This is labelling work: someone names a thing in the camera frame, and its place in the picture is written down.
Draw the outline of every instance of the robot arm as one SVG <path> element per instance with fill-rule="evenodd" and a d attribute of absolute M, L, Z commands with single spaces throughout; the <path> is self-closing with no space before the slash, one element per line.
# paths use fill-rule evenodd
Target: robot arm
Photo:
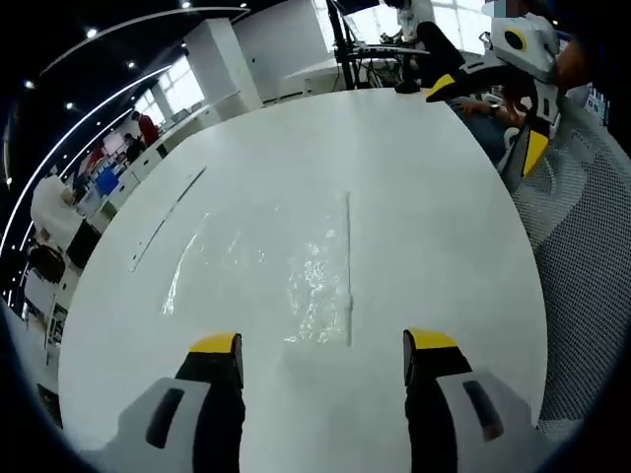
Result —
<path fill-rule="evenodd" d="M 509 190 L 540 162 L 558 127 L 558 89 L 552 84 L 558 52 L 554 29 L 544 18 L 495 18 L 486 54 L 440 78 L 427 94 L 427 101 L 445 101 L 511 85 L 530 97 L 532 108 L 503 173 Z"/>

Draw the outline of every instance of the gray mesh chair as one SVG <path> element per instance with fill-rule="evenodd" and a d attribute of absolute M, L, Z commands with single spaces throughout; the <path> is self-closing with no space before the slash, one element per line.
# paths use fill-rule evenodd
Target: gray mesh chair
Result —
<path fill-rule="evenodd" d="M 564 100 L 561 113 L 550 150 L 513 193 L 547 316 L 539 428 L 559 440 L 595 401 L 631 319 L 631 162 L 584 110 Z"/>

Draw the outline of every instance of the table surface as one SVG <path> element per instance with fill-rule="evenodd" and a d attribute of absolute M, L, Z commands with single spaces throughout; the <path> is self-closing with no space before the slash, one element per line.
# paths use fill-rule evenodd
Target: table surface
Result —
<path fill-rule="evenodd" d="M 138 236 L 157 227 L 181 183 L 204 166 L 130 271 Z M 213 306 L 203 289 L 188 305 L 196 310 L 165 315 L 204 215 L 297 186 L 350 195 L 352 346 L 287 343 L 267 303 L 235 300 L 244 309 L 236 313 Z M 450 334 L 536 420 L 547 362 L 543 298 L 517 210 L 482 149 L 446 105 L 422 95 L 341 92 L 257 110 L 187 138 L 107 228 L 65 326 L 64 433 L 79 449 L 103 447 L 121 411 L 175 375 L 191 343 L 232 328 L 244 335 L 242 471 L 406 472 L 409 326 Z"/>

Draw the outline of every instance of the black bag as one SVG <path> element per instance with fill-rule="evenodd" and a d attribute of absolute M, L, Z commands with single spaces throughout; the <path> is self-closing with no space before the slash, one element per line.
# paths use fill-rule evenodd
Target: black bag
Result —
<path fill-rule="evenodd" d="M 43 279 L 52 284 L 58 284 L 66 270 L 61 253 L 45 245 L 36 246 L 31 250 L 29 264 Z"/>

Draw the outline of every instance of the person in red shirt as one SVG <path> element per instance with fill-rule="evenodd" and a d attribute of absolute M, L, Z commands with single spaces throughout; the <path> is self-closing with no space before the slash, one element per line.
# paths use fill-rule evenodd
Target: person in red shirt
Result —
<path fill-rule="evenodd" d="M 153 145 L 158 140 L 160 134 L 158 127 L 149 116 L 143 115 L 138 110 L 134 110 L 131 112 L 131 119 L 138 122 L 138 128 L 140 128 L 140 133 L 142 133 L 147 147 Z"/>

